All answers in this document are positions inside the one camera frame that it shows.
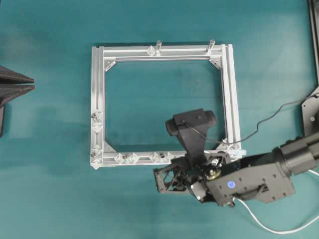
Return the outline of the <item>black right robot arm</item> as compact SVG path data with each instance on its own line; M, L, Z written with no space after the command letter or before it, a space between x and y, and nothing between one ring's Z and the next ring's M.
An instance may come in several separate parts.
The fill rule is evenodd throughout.
M269 153L224 164L226 153L197 159L187 156L154 169L159 193L189 193L201 203L233 205L234 199L271 203L295 193L292 175L319 164L319 134L289 140Z

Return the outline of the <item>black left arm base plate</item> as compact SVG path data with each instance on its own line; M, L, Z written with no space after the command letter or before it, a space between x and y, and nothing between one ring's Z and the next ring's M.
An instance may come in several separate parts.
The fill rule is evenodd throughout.
M5 115L5 105L0 108L0 137L3 135L3 126L4 126L4 115Z

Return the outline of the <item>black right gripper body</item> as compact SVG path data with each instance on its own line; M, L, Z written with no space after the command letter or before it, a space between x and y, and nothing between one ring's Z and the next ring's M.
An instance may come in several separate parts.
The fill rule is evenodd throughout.
M221 175L221 167L229 160L225 152L205 154L193 166L187 156L173 159L171 164L153 170L157 191L161 194L191 194L201 203L215 202L206 183Z

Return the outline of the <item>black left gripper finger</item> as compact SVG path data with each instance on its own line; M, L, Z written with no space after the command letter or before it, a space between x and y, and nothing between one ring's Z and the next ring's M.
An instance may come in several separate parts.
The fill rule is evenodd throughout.
M0 67L0 83L1 84L27 84L34 83L34 79L15 72L4 66Z
M3 106L11 100L35 89L35 85L0 85L0 105Z

